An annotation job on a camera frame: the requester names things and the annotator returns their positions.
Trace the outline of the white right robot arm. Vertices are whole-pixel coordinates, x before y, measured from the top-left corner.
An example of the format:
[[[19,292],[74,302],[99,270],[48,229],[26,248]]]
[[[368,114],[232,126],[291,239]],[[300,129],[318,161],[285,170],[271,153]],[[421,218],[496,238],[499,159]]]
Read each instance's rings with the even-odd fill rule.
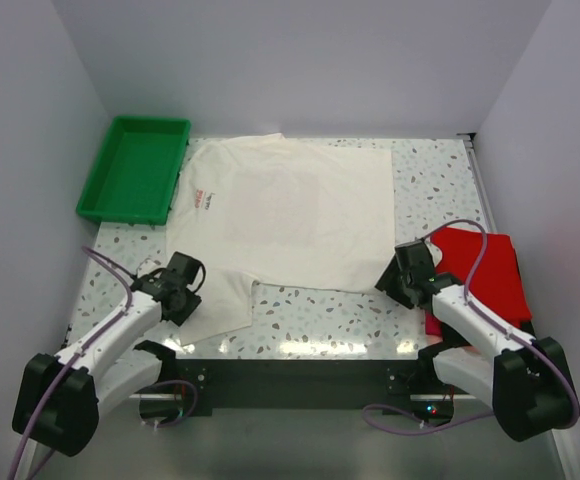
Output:
[[[422,390],[452,385],[472,395],[518,442],[577,423],[580,402],[562,346],[512,326],[466,283],[436,272],[425,241],[396,247],[376,287],[408,309],[433,314],[458,336],[419,352],[415,379]]]

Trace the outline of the white printed t shirt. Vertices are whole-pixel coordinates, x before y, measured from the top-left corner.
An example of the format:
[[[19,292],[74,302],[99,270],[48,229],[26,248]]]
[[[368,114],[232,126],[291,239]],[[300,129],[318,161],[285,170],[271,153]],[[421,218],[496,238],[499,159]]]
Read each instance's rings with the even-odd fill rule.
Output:
[[[396,243],[392,156],[280,134],[213,141],[179,177],[168,254],[206,268],[192,344],[252,323],[255,284],[372,291]]]

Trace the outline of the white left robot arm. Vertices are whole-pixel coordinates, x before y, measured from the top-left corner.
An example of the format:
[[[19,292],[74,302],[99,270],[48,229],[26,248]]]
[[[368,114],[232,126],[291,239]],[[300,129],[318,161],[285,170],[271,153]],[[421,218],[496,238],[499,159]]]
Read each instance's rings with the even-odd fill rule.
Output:
[[[72,457],[125,398],[182,383],[175,352],[143,336],[162,321],[182,325],[199,307],[205,279],[201,261],[176,252],[166,266],[125,282],[115,311],[73,344],[26,364],[13,430]]]

